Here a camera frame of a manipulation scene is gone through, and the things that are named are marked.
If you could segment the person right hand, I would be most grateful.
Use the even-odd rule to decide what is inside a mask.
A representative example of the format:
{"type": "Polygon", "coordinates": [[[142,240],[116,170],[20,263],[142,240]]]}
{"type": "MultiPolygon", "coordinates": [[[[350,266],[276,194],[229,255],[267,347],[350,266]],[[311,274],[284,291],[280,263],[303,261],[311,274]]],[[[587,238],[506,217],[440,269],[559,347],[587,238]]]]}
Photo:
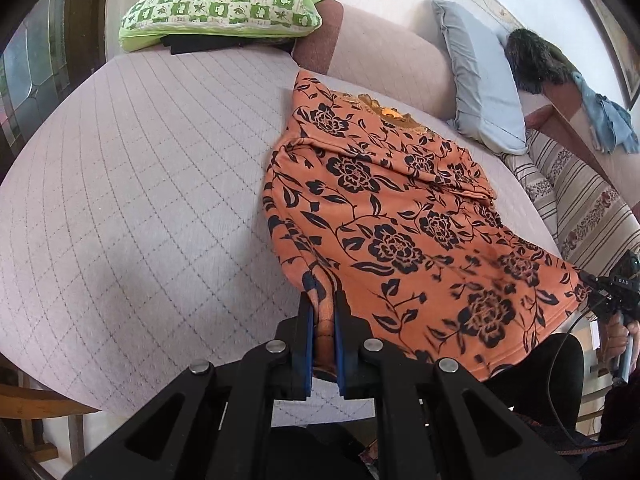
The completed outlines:
{"type": "Polygon", "coordinates": [[[628,348],[628,337],[632,338],[631,362],[629,373],[632,374],[637,367],[639,359],[639,322],[631,321],[627,324],[620,313],[611,316],[603,325],[602,352],[603,361],[610,364],[618,356],[621,356],[628,348]]]}

